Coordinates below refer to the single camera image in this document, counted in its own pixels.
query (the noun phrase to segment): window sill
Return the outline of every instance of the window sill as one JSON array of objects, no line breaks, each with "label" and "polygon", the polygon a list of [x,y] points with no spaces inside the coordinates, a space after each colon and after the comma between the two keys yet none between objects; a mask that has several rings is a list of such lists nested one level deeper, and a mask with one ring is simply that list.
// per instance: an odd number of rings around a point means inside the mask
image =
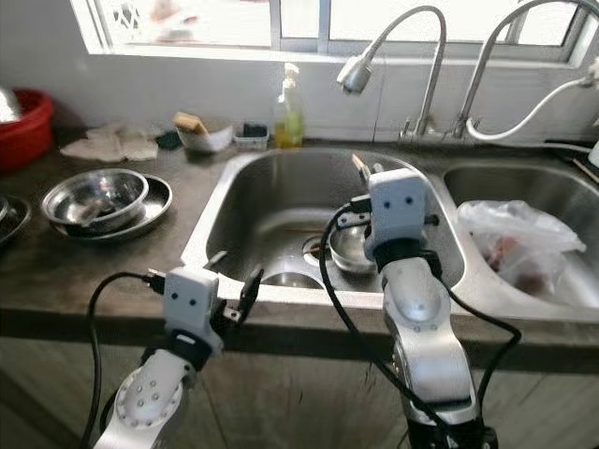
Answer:
[{"label": "window sill", "polygon": [[[295,51],[271,51],[261,49],[239,49],[239,48],[215,48],[215,47],[191,47],[191,46],[161,46],[161,45],[127,45],[114,47],[110,51],[90,51],[95,55],[122,55],[156,58],[183,58],[183,59],[206,59],[221,61],[248,61],[248,62],[287,62],[335,64],[341,65],[347,61],[347,56],[319,54]],[[409,57],[376,57],[374,65],[391,66],[418,66],[430,65],[431,58],[409,58]],[[447,66],[471,66],[476,65],[476,59],[452,59],[446,58],[443,62]],[[516,68],[516,69],[566,69],[574,70],[578,66],[568,63],[550,63],[539,61],[507,61],[490,60],[489,67]]]}]

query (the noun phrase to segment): small container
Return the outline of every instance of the small container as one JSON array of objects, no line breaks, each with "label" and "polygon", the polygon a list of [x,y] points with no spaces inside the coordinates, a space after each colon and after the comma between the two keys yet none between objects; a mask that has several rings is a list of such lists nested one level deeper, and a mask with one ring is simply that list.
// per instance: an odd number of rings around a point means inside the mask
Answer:
[{"label": "small container", "polygon": [[52,145],[50,97],[40,91],[18,90],[15,94],[22,118],[15,123],[0,124],[0,172],[31,164]]},{"label": "small container", "polygon": [[233,125],[225,119],[206,119],[203,121],[209,134],[196,134],[181,128],[177,134],[183,146],[192,151],[203,154],[220,152],[231,143],[233,139]]},{"label": "small container", "polygon": [[[255,136],[255,137],[244,137],[243,136],[243,128],[246,124],[264,126],[264,128],[266,129],[266,135],[265,136]],[[235,142],[235,145],[237,145],[237,147],[240,150],[266,150],[267,147],[269,146],[269,138],[270,138],[269,128],[266,125],[263,125],[262,123],[242,123],[241,125],[239,125],[237,127],[237,129],[235,131],[235,135],[233,136],[233,141]]]}]

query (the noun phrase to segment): black cable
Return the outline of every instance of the black cable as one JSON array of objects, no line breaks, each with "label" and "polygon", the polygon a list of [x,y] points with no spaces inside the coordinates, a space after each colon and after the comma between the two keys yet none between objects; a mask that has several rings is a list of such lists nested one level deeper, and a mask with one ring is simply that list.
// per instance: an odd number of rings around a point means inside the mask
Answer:
[{"label": "black cable", "polygon": [[87,306],[87,326],[90,335],[90,341],[92,343],[92,354],[94,356],[94,393],[92,394],[92,404],[90,405],[90,411],[87,416],[87,423],[85,424],[85,430],[83,431],[83,437],[81,438],[80,449],[88,449],[90,438],[92,436],[92,430],[94,429],[95,418],[97,417],[97,409],[100,406],[100,395],[102,394],[102,359],[100,357],[100,343],[97,339],[97,332],[95,330],[95,304],[102,293],[102,290],[111,282],[121,278],[135,278],[142,281],[148,281],[147,277],[138,273],[130,273],[122,271],[115,273],[104,281],[102,281],[97,288],[94,290],[94,294],[90,299],[90,303]]},{"label": "black cable", "polygon": [[400,440],[400,442],[398,442],[398,443],[397,443],[397,447],[396,447],[396,449],[402,449],[402,444],[403,444],[403,442],[405,442],[405,439],[406,439],[406,438],[408,438],[408,432],[409,432],[409,430],[410,430],[410,429],[409,429],[409,428],[407,428],[407,429],[405,430],[405,432],[403,432],[402,439]]},{"label": "black cable", "polygon": [[119,389],[117,388],[112,392],[102,408],[102,413],[100,414],[100,432],[102,433],[104,433],[104,430],[106,430],[106,427],[108,427],[110,407],[112,407],[112,404],[114,404],[114,400],[116,399],[116,395],[118,393]]},{"label": "black cable", "polygon": [[447,292],[449,292],[449,295],[451,296],[451,298],[454,301],[456,301],[456,303],[460,307],[462,307],[463,309],[465,309],[466,311],[468,311],[469,313],[474,315],[476,318],[486,321],[487,323],[494,325],[496,327],[499,327],[503,330],[506,330],[507,332],[512,334],[512,338],[509,339],[509,341],[504,346],[502,346],[499,349],[499,351],[497,351],[495,356],[491,359],[490,363],[487,365],[487,368],[485,369],[485,373],[483,374],[483,378],[481,379],[480,384],[478,386],[478,392],[476,395],[478,396],[478,403],[480,404],[480,411],[482,412],[483,401],[485,400],[485,395],[487,394],[487,388],[489,387],[490,377],[493,375],[493,372],[497,369],[497,367],[499,366],[499,364],[501,363],[501,361],[503,360],[503,358],[505,357],[507,352],[509,350],[511,350],[514,346],[516,346],[519,343],[519,341],[522,339],[522,333],[519,331],[519,329],[517,327],[514,327],[498,318],[487,315],[487,314],[483,313],[482,311],[479,311],[479,310],[475,309],[474,307],[466,304],[464,301],[459,299],[458,296],[455,293],[453,293],[449,287],[447,287],[447,285],[444,284],[444,286],[445,286]]},{"label": "black cable", "polygon": [[[329,234],[332,230],[332,227],[337,223],[337,219],[343,215],[344,213],[350,211],[350,205],[345,204],[341,206],[333,215],[333,218],[327,224],[325,231],[320,240],[320,248],[327,247],[327,240],[329,238]],[[450,436],[449,425],[432,409],[432,407],[424,402],[416,393],[414,393],[407,385],[405,385],[394,373],[387,367],[385,362],[374,352],[374,350],[370,347],[368,342],[364,340],[362,334],[349,317],[340,300],[337,298],[335,294],[335,289],[330,283],[330,277],[327,272],[327,260],[326,260],[326,252],[321,251],[320,256],[318,258],[318,264],[320,267],[320,275],[322,276],[323,284],[327,289],[327,293],[329,293],[330,300],[335,307],[335,310],[345,323],[345,326],[349,330],[349,332],[356,338],[362,351],[364,354],[372,361],[372,363],[383,373],[383,375],[398,389],[400,392],[408,399],[410,399],[414,405],[419,408],[424,414],[426,414],[431,421],[433,421],[446,435]]]}]

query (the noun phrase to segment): white hose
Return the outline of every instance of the white hose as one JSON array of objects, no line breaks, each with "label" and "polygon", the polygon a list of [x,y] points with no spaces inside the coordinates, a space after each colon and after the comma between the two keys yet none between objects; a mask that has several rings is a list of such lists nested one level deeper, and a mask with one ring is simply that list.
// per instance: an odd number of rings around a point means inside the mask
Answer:
[{"label": "white hose", "polygon": [[473,138],[475,138],[477,140],[482,140],[484,142],[492,142],[492,141],[496,141],[496,140],[502,140],[504,138],[509,138],[511,136],[514,136],[520,129],[522,129],[526,125],[526,123],[528,123],[530,120],[532,120],[534,118],[534,116],[538,113],[538,111],[541,110],[541,108],[543,106],[545,106],[554,96],[556,96],[556,95],[560,94],[561,92],[566,91],[572,87],[586,87],[588,85],[589,85],[589,80],[587,80],[585,78],[582,78],[580,80],[568,81],[565,84],[562,84],[560,87],[558,87],[553,92],[551,92],[549,95],[547,95],[545,98],[543,98],[541,100],[541,102],[534,107],[534,109],[531,111],[531,113],[528,114],[524,118],[524,120],[522,120],[520,123],[518,123],[512,129],[509,129],[502,133],[483,134],[480,131],[476,130],[472,119],[468,119],[466,121],[466,128],[468,129],[468,132],[470,133],[470,135]]}]

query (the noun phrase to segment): dish soap bottle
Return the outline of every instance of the dish soap bottle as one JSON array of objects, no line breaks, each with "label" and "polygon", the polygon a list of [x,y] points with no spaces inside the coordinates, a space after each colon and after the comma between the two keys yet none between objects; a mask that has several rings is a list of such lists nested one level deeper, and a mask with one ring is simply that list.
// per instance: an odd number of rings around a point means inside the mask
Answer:
[{"label": "dish soap bottle", "polygon": [[303,141],[303,111],[301,107],[296,65],[285,63],[283,89],[274,105],[274,141],[277,148],[297,148]]}]

